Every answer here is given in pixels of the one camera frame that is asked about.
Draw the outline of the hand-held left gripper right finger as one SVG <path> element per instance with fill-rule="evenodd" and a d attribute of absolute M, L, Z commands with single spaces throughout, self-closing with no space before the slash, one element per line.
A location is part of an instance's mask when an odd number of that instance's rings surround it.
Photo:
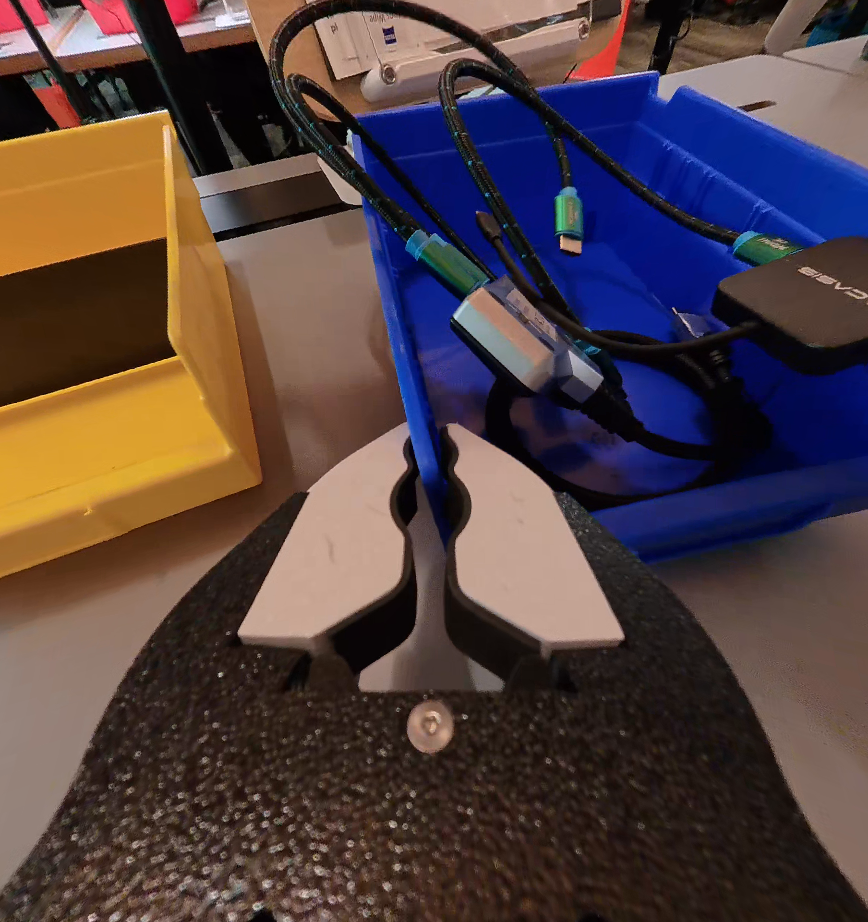
<path fill-rule="evenodd" d="M 448 484 L 444 624 L 509 682 L 559 681 L 557 657 L 623 644 L 624 629 L 543 480 L 458 423 L 440 433 Z"/>

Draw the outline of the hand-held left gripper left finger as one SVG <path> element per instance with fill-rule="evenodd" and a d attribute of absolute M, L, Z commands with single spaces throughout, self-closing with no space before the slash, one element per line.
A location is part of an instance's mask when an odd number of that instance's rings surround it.
<path fill-rule="evenodd" d="M 415 457 L 402 423 L 306 493 L 238 630 L 248 646 L 337 655 L 361 672 L 415 628 Z"/>

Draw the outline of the blue plastic bin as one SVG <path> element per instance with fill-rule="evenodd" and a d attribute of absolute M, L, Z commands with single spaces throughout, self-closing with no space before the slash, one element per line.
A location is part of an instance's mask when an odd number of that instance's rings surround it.
<path fill-rule="evenodd" d="M 803 245 L 868 237 L 868 170 L 691 89 L 664 100 L 655 77 L 632 75 L 550 88 L 543 98 L 698 218 Z M 512 214 L 589 328 L 671 340 L 674 311 L 707 313 L 718 283 L 744 270 L 730 248 L 647 207 L 572 146 L 587 241 L 581 256 L 563 255 L 551 216 L 561 183 L 543 123 L 505 96 L 459 109 Z M 363 210 L 420 478 L 446 536 L 440 430 L 457 422 L 484 436 L 494 377 L 450 329 L 460 299 L 406 252 L 372 206 Z M 628 497 L 693 486 L 599 512 L 603 526 L 646 561 L 868 510 L 868 365 L 799 375 L 744 341 L 732 345 L 732 358 L 772 425 L 772 441 L 712 485 L 698 482 L 706 464 L 627 444 L 546 399 L 517 400 L 510 417 L 536 459 L 588 490 Z"/>

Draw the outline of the grey metal hub adapter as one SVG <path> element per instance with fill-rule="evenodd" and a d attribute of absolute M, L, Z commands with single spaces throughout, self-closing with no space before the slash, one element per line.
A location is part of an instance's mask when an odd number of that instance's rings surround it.
<path fill-rule="evenodd" d="M 521 396 L 544 396 L 578 409 L 604 384 L 594 361 L 508 276 L 467 295 L 450 326 L 498 381 Z"/>

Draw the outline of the yellow plastic bin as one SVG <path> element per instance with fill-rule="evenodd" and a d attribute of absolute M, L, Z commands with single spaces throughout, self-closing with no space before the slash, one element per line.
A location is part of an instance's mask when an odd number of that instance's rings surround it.
<path fill-rule="evenodd" d="M 262 478 L 169 115 L 0 143 L 0 578 Z"/>

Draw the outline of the black tripod pole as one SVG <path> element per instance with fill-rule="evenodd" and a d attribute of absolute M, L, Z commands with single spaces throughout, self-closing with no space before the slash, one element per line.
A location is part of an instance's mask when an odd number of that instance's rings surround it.
<path fill-rule="evenodd" d="M 124 1 L 198 174 L 231 168 L 217 125 L 164 1 Z"/>

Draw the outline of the background wooden desk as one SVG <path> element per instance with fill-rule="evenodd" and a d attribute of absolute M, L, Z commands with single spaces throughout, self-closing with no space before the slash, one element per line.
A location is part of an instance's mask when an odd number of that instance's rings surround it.
<path fill-rule="evenodd" d="M 94 18 L 80 6 L 64 7 L 39 26 L 45 44 L 62 68 L 75 73 L 143 61 L 145 50 L 135 33 L 104 35 Z M 249 18 L 218 15 L 215 8 L 199 12 L 177 27 L 184 49 L 201 52 L 256 40 Z M 45 67 L 25 29 L 0 34 L 0 76 L 35 73 Z"/>

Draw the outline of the red plastic container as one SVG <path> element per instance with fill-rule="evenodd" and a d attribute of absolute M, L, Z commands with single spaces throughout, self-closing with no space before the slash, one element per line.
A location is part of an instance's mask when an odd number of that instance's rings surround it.
<path fill-rule="evenodd" d="M 118 35 L 135 31 L 130 13 L 122 1 L 83 1 L 85 10 L 105 35 Z M 166 1 L 165 5 L 175 25 L 182 25 L 195 17 L 200 9 L 198 1 Z"/>

